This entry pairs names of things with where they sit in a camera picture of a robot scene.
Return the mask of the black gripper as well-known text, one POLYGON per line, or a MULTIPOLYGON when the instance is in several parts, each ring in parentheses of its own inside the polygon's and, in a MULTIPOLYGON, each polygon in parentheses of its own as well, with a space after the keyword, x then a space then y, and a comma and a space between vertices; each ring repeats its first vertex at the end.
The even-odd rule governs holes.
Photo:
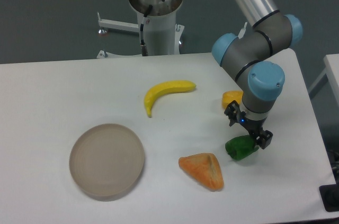
POLYGON ((235 123, 240 124, 246 129, 251 137, 255 137, 256 144, 261 149, 265 149, 270 145, 273 138, 273 133, 263 129, 265 118, 261 120, 249 118, 247 113, 240 109, 240 106, 236 101, 232 101, 227 105, 224 114, 228 116, 230 127, 235 123))

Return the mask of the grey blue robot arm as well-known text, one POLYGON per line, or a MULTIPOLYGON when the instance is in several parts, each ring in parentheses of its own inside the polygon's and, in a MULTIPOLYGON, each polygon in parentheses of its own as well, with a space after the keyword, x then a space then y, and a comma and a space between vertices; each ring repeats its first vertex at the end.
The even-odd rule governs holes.
MULTIPOLYGON (((143 56, 178 53, 175 17, 182 1, 129 0, 137 14, 143 56)), ((242 101, 228 104, 225 115, 231 124, 244 127, 255 145, 266 148, 273 135, 263 124, 285 80, 282 68, 269 58, 298 43, 303 29, 295 16, 282 14, 272 0, 235 1, 253 31, 245 37, 224 34, 214 43, 212 55, 243 91, 242 101)))

